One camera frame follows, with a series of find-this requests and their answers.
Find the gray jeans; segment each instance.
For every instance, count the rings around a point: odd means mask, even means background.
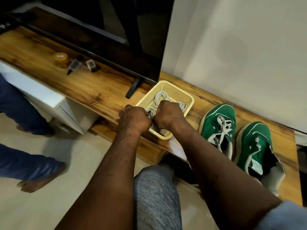
[[[153,165],[134,178],[135,229],[182,229],[179,195],[167,166]]]

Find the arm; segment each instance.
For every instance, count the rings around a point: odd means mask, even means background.
[[[119,113],[118,134],[89,184],[56,230],[132,229],[136,148],[151,120],[140,107]]]
[[[186,121],[178,104],[162,101],[154,119],[183,147],[220,230],[254,229],[282,202],[204,139]]]

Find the blue sleeve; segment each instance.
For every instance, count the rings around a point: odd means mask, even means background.
[[[255,230],[306,230],[307,209],[285,201],[272,209]]]

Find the white wall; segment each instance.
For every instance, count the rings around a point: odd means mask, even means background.
[[[175,0],[162,71],[307,132],[307,0]]]

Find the white cabinet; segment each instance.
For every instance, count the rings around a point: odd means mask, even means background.
[[[0,73],[35,105],[84,134],[99,115],[0,61]]]

